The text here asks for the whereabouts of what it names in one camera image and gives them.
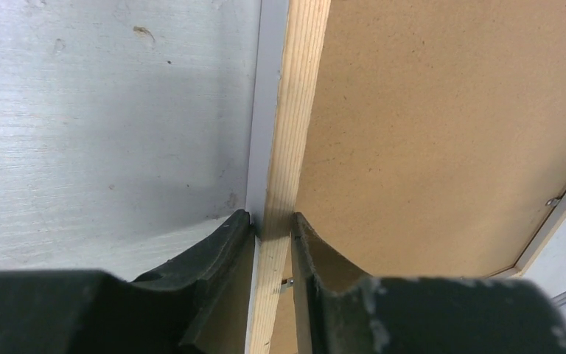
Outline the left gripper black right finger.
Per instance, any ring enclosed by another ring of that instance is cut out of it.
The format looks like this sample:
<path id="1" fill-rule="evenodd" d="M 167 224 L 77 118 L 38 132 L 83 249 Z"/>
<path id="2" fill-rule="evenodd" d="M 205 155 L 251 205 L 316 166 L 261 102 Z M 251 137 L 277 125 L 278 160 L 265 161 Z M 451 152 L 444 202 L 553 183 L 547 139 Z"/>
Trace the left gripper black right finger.
<path id="1" fill-rule="evenodd" d="M 291 221 L 300 353 L 566 353 L 566 321 L 535 284 L 376 277 Z"/>

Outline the brown cardboard backing board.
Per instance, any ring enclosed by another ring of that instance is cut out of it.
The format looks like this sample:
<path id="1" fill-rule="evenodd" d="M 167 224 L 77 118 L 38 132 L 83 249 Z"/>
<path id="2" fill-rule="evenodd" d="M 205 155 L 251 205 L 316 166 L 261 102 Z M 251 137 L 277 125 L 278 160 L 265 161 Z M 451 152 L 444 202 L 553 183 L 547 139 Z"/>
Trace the brown cardboard backing board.
<path id="1" fill-rule="evenodd" d="M 566 353 L 566 1 L 332 1 L 300 353 Z"/>

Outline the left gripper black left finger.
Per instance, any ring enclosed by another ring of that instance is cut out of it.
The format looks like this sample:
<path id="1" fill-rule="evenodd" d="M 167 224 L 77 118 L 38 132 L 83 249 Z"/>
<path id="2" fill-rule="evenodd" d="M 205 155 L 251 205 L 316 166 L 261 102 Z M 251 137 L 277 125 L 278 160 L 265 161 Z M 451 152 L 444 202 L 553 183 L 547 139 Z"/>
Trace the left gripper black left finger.
<path id="1" fill-rule="evenodd" d="M 130 282 L 97 269 L 0 271 L 0 353 L 179 353 L 253 243 L 239 209 Z"/>

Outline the white wooden picture frame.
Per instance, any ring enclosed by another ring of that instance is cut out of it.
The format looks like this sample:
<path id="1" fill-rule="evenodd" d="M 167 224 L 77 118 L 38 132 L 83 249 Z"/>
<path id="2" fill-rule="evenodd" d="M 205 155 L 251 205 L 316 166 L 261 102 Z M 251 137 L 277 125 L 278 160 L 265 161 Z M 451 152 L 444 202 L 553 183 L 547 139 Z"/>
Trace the white wooden picture frame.
<path id="1" fill-rule="evenodd" d="M 286 1 L 249 353 L 290 216 L 373 274 L 566 291 L 566 1 Z"/>

